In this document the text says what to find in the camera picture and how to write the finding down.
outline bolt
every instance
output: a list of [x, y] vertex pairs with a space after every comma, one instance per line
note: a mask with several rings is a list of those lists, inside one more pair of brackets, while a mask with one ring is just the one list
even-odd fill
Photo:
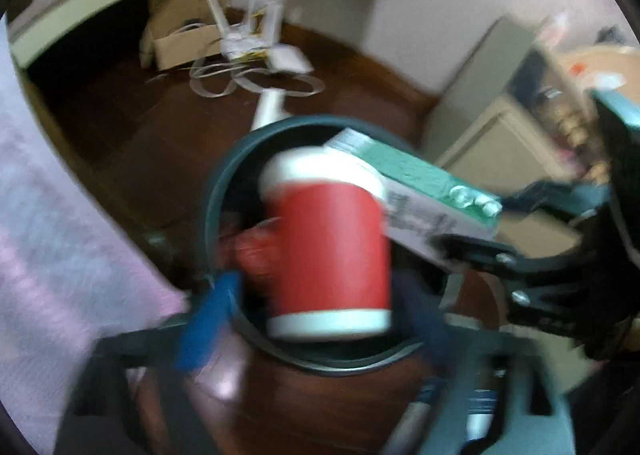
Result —
[[482, 206], [482, 213], [487, 217], [495, 217], [500, 211], [502, 211], [502, 204], [495, 200], [489, 201]]
[[529, 296], [527, 296], [523, 291], [513, 291], [511, 293], [511, 299], [514, 303], [522, 305], [523, 307], [527, 307], [527, 305], [531, 303]]
[[546, 99], [546, 101], [551, 101], [553, 98], [557, 98], [558, 96], [561, 96], [562, 91], [559, 91], [558, 89], [554, 89], [553, 87], [549, 87], [543, 90], [539, 95], [542, 96], [544, 99]]
[[449, 190], [449, 196], [459, 208], [466, 208], [474, 203], [474, 195], [466, 186], [454, 186]]
[[507, 253], [498, 253], [495, 255], [495, 261], [499, 261], [505, 265], [513, 265], [516, 263], [516, 259]]
[[475, 203], [478, 204], [478, 206], [484, 206], [485, 204], [487, 204], [492, 200], [493, 199], [488, 195], [485, 195], [484, 193], [479, 193], [476, 195]]

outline pink blanket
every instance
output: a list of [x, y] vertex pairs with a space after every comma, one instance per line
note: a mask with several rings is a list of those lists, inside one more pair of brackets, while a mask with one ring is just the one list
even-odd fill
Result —
[[153, 325], [184, 301], [44, 137], [18, 86], [4, 19], [0, 121], [0, 401], [46, 455], [94, 340]]

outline open cardboard box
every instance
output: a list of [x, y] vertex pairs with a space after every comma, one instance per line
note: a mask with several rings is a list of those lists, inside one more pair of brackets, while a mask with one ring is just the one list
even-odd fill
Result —
[[[229, 0], [218, 0], [224, 9]], [[149, 22], [140, 43], [140, 65], [171, 69], [204, 56], [220, 53], [220, 32], [207, 0], [149, 0]], [[206, 24], [179, 32], [188, 24]]]

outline floor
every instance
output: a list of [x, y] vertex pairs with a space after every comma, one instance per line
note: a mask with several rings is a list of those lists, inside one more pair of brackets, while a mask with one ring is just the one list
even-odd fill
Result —
[[[455, 311], [497, 328], [495, 299], [475, 273], [468, 273]], [[187, 388], [225, 455], [373, 455], [430, 374], [420, 356], [411, 356], [367, 374], [320, 377], [228, 334]], [[172, 453], [152, 371], [142, 381], [138, 404], [154, 452]], [[426, 428], [407, 437], [419, 438]]]
[[[223, 154], [249, 131], [258, 95], [238, 88], [223, 98], [202, 98], [191, 90], [186, 68], [141, 69], [136, 38], [142, 30], [135, 31], [140, 7], [127, 2], [83, 24], [28, 72], [97, 184], [121, 201], [140, 229], [161, 229], [180, 263], [195, 268], [193, 225], [202, 186]], [[304, 49], [326, 85], [310, 98], [287, 98], [287, 111], [355, 116], [418, 143], [435, 96], [317, 34], [285, 26], [283, 38]], [[304, 88], [291, 80], [254, 80]], [[227, 81], [219, 76], [204, 84], [219, 92]], [[102, 202], [100, 193], [94, 195]]]

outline green box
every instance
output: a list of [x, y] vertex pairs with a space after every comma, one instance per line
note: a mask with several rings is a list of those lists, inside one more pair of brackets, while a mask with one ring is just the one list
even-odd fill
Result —
[[502, 206], [498, 197], [437, 166], [347, 128], [326, 146], [347, 152], [385, 178], [387, 235], [417, 255], [450, 267], [430, 239], [453, 233], [493, 239]]

